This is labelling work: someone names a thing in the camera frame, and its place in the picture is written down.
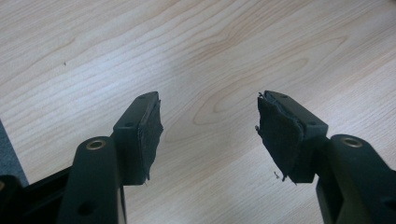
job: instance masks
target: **screw hole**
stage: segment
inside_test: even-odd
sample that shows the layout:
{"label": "screw hole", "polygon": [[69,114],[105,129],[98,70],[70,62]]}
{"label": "screw hole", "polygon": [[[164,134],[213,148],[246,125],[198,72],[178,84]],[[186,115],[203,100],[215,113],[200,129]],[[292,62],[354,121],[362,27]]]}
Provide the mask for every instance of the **screw hole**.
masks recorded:
{"label": "screw hole", "polygon": [[91,215],[98,207],[97,202],[87,201],[82,203],[78,208],[78,214],[82,217]]}
{"label": "screw hole", "polygon": [[388,208],[390,208],[390,209],[396,211],[396,200],[395,200],[395,199],[386,199],[386,200],[384,200],[384,204],[385,204]]}
{"label": "screw hole", "polygon": [[360,141],[353,139],[353,138],[346,137],[346,138],[342,138],[341,141],[349,147],[362,147],[363,146],[363,144]]}
{"label": "screw hole", "polygon": [[6,184],[0,180],[0,191],[2,191],[6,187]]}
{"label": "screw hole", "polygon": [[100,140],[100,139],[99,140],[93,140],[89,144],[87,144],[87,149],[96,150],[96,149],[99,149],[101,147],[104,147],[105,144],[106,144],[106,142],[103,141],[103,140]]}

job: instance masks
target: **metal bolt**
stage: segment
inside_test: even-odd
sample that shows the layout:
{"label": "metal bolt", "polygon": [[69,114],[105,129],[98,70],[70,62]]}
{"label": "metal bolt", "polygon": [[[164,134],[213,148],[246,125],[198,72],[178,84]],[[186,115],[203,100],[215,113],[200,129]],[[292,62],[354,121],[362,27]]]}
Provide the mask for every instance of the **metal bolt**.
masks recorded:
{"label": "metal bolt", "polygon": [[341,141],[342,141],[345,145],[347,145],[347,146],[349,146],[349,147],[362,147],[362,146],[363,146],[363,144],[361,143],[361,141],[358,141],[358,140],[356,140],[356,139],[354,139],[354,138],[350,138],[350,137],[341,138]]}
{"label": "metal bolt", "polygon": [[96,139],[87,144],[86,148],[89,150],[96,150],[106,145],[106,142],[101,139]]}
{"label": "metal bolt", "polygon": [[0,191],[2,191],[6,187],[6,184],[0,180]]}

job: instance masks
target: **wooden table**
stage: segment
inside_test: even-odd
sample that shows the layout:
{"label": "wooden table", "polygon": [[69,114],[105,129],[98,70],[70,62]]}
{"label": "wooden table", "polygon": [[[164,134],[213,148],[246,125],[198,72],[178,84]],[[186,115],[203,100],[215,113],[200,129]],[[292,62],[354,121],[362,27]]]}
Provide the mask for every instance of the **wooden table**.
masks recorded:
{"label": "wooden table", "polygon": [[0,119],[30,183],[158,91],[164,132],[130,223],[320,223],[254,126],[283,92],[396,169],[396,2],[1,1]]}

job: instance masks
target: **black mount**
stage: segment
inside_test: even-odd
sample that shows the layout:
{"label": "black mount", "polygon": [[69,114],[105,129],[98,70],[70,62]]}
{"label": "black mount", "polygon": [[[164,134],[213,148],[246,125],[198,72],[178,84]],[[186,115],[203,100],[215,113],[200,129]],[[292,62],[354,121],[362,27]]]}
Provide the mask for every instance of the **black mount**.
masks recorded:
{"label": "black mount", "polygon": [[396,223],[396,174],[366,141],[326,137],[328,125],[289,96],[258,98],[262,142],[294,183],[312,183],[325,223]]}
{"label": "black mount", "polygon": [[137,97],[110,137],[81,143],[71,167],[26,188],[0,176],[0,223],[126,223],[123,186],[149,179],[160,104],[156,91]]}

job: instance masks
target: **wood grain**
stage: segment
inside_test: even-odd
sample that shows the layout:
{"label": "wood grain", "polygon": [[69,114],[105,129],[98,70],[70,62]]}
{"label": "wood grain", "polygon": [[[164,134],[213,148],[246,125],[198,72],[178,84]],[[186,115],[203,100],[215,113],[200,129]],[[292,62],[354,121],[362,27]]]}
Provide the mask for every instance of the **wood grain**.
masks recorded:
{"label": "wood grain", "polygon": [[254,126],[284,92],[396,169],[395,1],[0,1],[0,119],[31,183],[158,91],[165,128],[130,223],[320,223]]}

